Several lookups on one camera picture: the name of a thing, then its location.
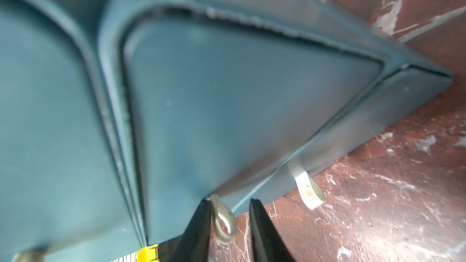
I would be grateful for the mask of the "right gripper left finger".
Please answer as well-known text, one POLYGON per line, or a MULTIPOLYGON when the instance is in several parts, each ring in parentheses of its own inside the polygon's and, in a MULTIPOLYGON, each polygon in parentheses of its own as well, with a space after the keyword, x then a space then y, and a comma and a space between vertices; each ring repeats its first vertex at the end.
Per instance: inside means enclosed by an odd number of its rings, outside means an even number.
POLYGON ((212 203, 201 200, 169 262, 207 262, 211 236, 212 203))

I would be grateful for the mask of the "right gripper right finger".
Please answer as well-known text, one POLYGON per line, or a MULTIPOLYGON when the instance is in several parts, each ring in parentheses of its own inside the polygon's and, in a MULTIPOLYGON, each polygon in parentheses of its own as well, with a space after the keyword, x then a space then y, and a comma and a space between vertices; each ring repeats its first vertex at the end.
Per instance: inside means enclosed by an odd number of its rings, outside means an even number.
POLYGON ((260 200, 250 200, 250 229, 255 262, 295 262, 260 200))

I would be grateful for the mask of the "teal drawer cabinet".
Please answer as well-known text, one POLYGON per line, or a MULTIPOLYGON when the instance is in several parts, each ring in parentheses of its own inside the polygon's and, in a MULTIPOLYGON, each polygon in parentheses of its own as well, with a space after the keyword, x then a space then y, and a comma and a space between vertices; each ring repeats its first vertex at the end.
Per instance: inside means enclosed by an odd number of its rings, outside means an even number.
POLYGON ((109 262, 150 245, 121 59, 185 10, 375 59, 370 84, 233 207, 269 204, 447 89, 451 71, 326 0, 1 0, 1 260, 109 262))

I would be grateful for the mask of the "yellow plastic toolbox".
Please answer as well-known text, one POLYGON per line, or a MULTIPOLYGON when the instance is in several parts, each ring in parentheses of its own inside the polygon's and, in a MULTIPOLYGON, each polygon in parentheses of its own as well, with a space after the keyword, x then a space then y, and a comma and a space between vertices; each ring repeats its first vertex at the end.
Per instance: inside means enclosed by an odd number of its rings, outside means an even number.
POLYGON ((137 252, 137 262, 160 262, 158 248, 159 244, 144 247, 137 252))

